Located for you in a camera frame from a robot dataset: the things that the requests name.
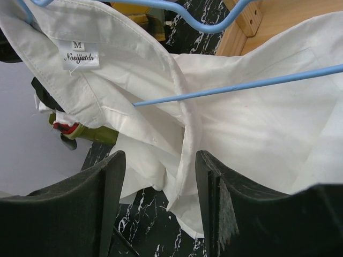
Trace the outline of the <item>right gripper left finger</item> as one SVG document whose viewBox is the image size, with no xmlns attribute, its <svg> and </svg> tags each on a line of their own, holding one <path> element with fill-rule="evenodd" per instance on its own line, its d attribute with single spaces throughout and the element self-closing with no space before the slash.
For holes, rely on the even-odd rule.
<svg viewBox="0 0 343 257">
<path fill-rule="evenodd" d="M 107 256 L 125 166 L 117 151 L 27 196 L 1 198 L 1 256 Z"/>
</svg>

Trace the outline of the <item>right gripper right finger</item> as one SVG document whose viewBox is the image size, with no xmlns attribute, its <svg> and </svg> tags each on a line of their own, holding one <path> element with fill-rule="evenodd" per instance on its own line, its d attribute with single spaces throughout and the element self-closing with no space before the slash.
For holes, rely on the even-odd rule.
<svg viewBox="0 0 343 257">
<path fill-rule="evenodd" d="M 208 256 L 342 256 L 342 185 L 284 194 L 203 150 L 195 171 Z"/>
</svg>

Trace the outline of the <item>white shirt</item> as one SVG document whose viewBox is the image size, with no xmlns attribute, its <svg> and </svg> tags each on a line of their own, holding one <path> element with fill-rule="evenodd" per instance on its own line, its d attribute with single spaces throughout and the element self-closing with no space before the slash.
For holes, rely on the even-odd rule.
<svg viewBox="0 0 343 257">
<path fill-rule="evenodd" d="M 154 37 L 97 1 L 1 1 L 1 29 L 44 88 L 77 122 L 119 133 L 122 196 L 163 191 L 168 210 L 203 236 L 195 154 L 292 194 L 342 183 L 342 75 L 135 107 L 342 63 L 342 12 L 308 19 L 244 56 L 170 54 Z"/>
</svg>

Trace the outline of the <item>blue wire hanger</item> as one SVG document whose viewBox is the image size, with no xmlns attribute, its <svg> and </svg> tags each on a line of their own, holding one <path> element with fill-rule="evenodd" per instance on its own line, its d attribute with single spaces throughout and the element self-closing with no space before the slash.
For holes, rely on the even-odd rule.
<svg viewBox="0 0 343 257">
<path fill-rule="evenodd" d="M 81 113 L 95 110 L 100 104 L 92 92 L 90 82 L 86 82 L 81 73 L 69 78 L 67 70 L 58 61 L 57 45 L 72 41 L 81 41 L 89 45 L 115 46 L 132 52 L 139 57 L 148 57 L 148 61 L 159 63 L 168 73 L 174 58 L 167 53 L 152 36 L 139 28 L 123 14 L 99 1 L 3 1 L 1 2 L 1 29 L 10 45 L 24 61 L 28 68 L 43 84 L 43 87 L 57 100 L 57 103 L 68 113 Z M 38 29 L 31 27 L 32 13 L 36 12 Z M 342 11 L 326 13 L 290 28 L 292 32 L 302 25 L 313 25 L 314 32 L 324 29 L 329 36 L 342 36 Z M 258 80 L 244 84 L 218 87 L 195 93 L 137 102 L 133 105 L 144 106 L 165 102 L 173 102 L 195 97 L 202 97 L 237 90 L 262 86 L 284 84 L 297 80 L 312 79 L 342 72 L 342 64 L 328 66 L 319 70 L 294 73 L 282 77 Z"/>
</svg>

